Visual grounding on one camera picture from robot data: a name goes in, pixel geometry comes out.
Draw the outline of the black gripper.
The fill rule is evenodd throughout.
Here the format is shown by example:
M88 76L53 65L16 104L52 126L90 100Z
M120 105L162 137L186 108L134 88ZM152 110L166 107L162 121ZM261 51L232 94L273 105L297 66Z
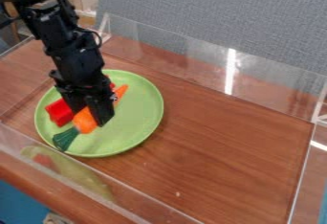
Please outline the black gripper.
M102 127L114 116L114 95L102 74L102 41L97 37L93 31L50 33L44 45L56 66L50 76L66 105L76 114L86 104L97 126Z

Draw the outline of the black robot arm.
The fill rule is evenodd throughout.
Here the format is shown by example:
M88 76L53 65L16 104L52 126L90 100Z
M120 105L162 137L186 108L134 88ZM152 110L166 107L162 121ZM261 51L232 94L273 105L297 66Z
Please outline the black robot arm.
M48 75L66 105L73 112L88 108L96 125L105 125L114 111L110 80L102 73L101 37L78 26L69 0L0 0L1 13L8 12L6 3L44 44L44 53L56 66Z

